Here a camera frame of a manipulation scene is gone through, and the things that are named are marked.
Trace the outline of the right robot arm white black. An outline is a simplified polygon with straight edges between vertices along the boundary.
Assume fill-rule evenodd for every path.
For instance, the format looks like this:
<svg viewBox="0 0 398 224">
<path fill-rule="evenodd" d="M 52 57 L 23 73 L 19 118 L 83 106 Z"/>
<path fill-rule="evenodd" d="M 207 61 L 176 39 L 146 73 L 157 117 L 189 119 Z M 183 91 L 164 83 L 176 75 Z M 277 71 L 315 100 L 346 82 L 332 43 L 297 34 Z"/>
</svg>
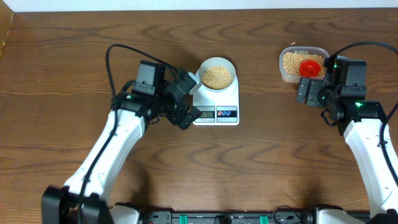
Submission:
<svg viewBox="0 0 398 224">
<path fill-rule="evenodd" d="M 366 62 L 338 57 L 324 79 L 302 77 L 296 100 L 323 108 L 326 124 L 337 127 L 351 149 L 364 182 L 370 223 L 397 223 L 397 154 L 380 102 L 366 100 Z"/>
</svg>

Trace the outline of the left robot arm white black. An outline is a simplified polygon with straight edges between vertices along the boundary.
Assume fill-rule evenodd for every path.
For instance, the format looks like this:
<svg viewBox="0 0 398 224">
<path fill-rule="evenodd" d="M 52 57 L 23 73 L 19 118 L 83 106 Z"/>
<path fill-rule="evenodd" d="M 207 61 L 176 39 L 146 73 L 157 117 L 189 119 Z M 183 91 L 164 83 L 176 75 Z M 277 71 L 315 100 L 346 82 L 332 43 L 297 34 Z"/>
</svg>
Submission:
<svg viewBox="0 0 398 224">
<path fill-rule="evenodd" d="M 48 187 L 42 196 L 43 223 L 139 223 L 140 213 L 128 203 L 109 207 L 109 196 L 131 149 L 154 119 L 166 117 L 187 129 L 201 112 L 184 102 L 196 92 L 200 79 L 184 69 L 172 82 L 168 67 L 141 61 L 135 80 L 113 97 L 105 127 L 78 170 L 61 189 Z"/>
</svg>

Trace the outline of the orange measuring scoop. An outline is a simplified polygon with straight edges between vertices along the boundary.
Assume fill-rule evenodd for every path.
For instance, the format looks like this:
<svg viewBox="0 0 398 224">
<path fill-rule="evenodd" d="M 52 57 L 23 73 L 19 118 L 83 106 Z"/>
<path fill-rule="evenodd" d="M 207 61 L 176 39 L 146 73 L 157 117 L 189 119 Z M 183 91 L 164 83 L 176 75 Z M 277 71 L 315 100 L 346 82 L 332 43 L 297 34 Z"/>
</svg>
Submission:
<svg viewBox="0 0 398 224">
<path fill-rule="evenodd" d="M 321 72 L 321 66 L 314 60 L 303 60 L 299 66 L 299 73 L 303 77 L 317 77 Z"/>
</svg>

